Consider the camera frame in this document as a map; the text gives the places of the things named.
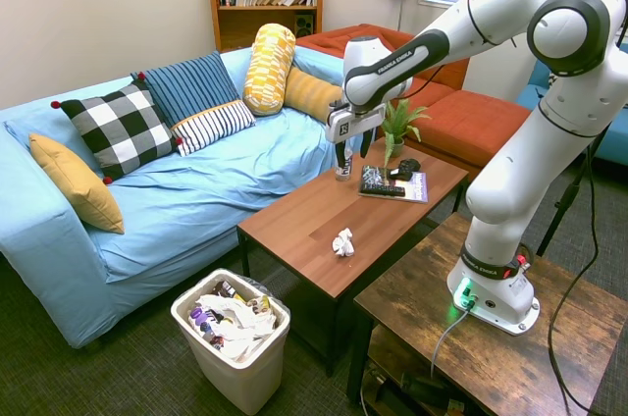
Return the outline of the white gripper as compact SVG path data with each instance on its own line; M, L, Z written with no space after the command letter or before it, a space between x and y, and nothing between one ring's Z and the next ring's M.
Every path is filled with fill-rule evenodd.
M328 114L326 139L335 145L335 169L348 170L351 165L351 147L347 139L362 133L360 156L365 159L376 128L382 124L386 106L379 104L374 109L358 114L351 104L341 104Z

